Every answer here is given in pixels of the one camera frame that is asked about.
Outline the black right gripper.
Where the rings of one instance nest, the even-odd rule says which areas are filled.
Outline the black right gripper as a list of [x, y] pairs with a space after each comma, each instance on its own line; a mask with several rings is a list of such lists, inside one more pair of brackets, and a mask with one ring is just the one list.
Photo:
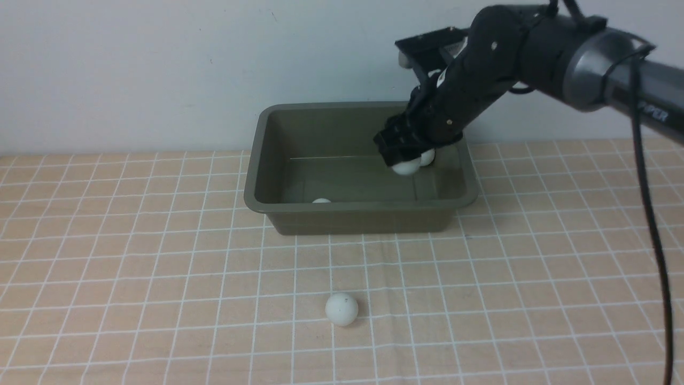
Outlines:
[[476, 14], [467, 43], [447, 68], [413, 92], [403, 115], [386, 119], [373, 142], [386, 166], [420, 160], [450, 144], [518, 80], [532, 5], [492, 5]]

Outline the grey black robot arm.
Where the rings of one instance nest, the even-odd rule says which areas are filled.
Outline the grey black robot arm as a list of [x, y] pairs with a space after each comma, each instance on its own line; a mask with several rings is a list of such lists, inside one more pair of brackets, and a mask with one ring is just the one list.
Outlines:
[[374, 144], [391, 167], [460, 141], [506, 93], [539, 91], [582, 112], [612, 107], [682, 142], [682, 69], [653, 63], [653, 44], [581, 14], [567, 1], [491, 5], [470, 27], [396, 41], [400, 65], [418, 78], [406, 109], [389, 117]]

